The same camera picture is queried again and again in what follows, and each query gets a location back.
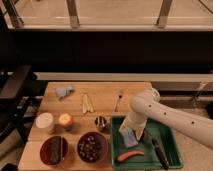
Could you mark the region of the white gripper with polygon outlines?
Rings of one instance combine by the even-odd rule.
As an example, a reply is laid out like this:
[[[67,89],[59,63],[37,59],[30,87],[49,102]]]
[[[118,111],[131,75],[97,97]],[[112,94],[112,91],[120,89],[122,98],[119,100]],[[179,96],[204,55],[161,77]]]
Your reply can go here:
[[[147,119],[147,116],[131,111],[126,115],[119,130],[131,128],[135,132],[136,139],[140,140],[146,127]]]

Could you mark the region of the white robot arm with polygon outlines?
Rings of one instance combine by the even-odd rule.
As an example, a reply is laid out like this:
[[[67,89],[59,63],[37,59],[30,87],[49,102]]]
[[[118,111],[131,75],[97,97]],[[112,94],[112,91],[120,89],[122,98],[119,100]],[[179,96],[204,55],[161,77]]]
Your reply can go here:
[[[155,88],[145,89],[131,98],[130,112],[119,131],[130,128],[135,131],[136,139],[139,140],[149,118],[213,149],[213,120],[161,104],[160,94]]]

